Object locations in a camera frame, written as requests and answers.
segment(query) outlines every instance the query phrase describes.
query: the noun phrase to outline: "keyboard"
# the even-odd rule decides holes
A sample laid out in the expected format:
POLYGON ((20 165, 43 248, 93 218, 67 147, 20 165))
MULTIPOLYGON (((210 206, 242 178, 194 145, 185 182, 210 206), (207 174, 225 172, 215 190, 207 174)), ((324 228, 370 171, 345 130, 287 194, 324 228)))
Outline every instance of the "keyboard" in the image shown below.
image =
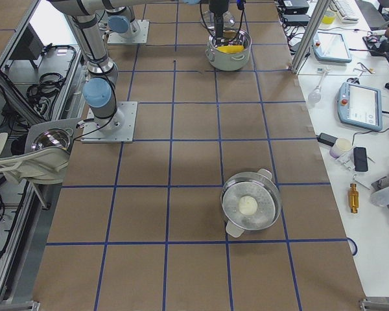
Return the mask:
POLYGON ((331 0, 330 9, 336 12, 337 17, 344 24, 356 24, 359 21, 348 0, 331 0))

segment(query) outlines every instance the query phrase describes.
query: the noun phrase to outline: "smartphone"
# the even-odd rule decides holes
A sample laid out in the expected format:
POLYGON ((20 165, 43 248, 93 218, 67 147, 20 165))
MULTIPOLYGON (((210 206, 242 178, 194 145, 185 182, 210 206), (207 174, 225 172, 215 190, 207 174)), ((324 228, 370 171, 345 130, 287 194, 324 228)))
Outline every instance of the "smartphone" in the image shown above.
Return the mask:
POLYGON ((368 171, 368 156, 366 154, 365 147, 354 147, 353 157, 355 160, 355 171, 356 172, 367 172, 368 171))

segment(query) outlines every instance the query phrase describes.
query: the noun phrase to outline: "stainless steel pot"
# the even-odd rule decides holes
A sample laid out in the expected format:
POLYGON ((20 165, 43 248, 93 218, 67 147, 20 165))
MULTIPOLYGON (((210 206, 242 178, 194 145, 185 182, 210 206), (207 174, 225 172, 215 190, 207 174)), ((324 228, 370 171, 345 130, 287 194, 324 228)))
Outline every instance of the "stainless steel pot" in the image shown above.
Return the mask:
POLYGON ((244 50, 238 53, 223 53, 220 52, 216 45, 215 39, 212 36, 209 36, 206 47, 206 56, 209 60, 209 63, 220 70, 223 71, 234 71, 242 68, 248 63, 249 56, 251 53, 251 37, 245 30, 238 29, 226 29, 224 31, 224 38, 226 41, 230 41, 232 38, 235 38, 233 41, 227 43, 228 45, 242 45, 244 50))
POLYGON ((281 213, 281 196, 272 183, 271 172, 243 172, 223 186, 220 202, 228 223, 226 232, 234 238, 245 231, 270 227, 281 213))
POLYGON ((61 128, 51 128, 41 133, 32 143, 32 151, 37 151, 46 147, 56 146, 67 150, 71 144, 71 136, 68 129, 63 130, 61 128))

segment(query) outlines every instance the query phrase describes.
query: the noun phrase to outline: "white stand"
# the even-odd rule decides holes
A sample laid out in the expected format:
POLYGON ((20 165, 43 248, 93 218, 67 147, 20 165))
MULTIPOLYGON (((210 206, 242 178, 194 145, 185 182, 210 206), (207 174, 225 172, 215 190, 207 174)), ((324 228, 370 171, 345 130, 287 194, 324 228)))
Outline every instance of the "white stand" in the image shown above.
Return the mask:
MULTIPOLYGON (((97 124, 94 122, 85 123, 84 134, 89 133, 81 138, 83 143, 131 143, 134 136, 134 129, 136 127, 136 116, 137 116, 137 102, 118 102, 118 110, 123 114, 124 119, 118 122, 118 129, 106 132, 96 131, 97 124)), ((88 111, 87 118, 93 118, 91 109, 88 111)))
POLYGON ((113 32, 108 37, 108 44, 111 45, 128 45, 137 43, 147 43, 148 38, 148 26, 150 21, 147 19, 138 19, 137 22, 140 26, 140 32, 137 36, 132 38, 121 37, 118 33, 113 32))

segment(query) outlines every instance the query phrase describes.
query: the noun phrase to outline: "white cup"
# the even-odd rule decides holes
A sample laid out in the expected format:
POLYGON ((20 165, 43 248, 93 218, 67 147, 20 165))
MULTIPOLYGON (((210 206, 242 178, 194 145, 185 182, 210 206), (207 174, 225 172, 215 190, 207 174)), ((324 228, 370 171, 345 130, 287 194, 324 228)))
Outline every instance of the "white cup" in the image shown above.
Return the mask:
POLYGON ((331 147, 330 149, 330 155, 333 158, 337 159, 342 154, 350 150, 351 150, 351 142, 345 138, 338 138, 335 144, 333 145, 333 147, 331 147))

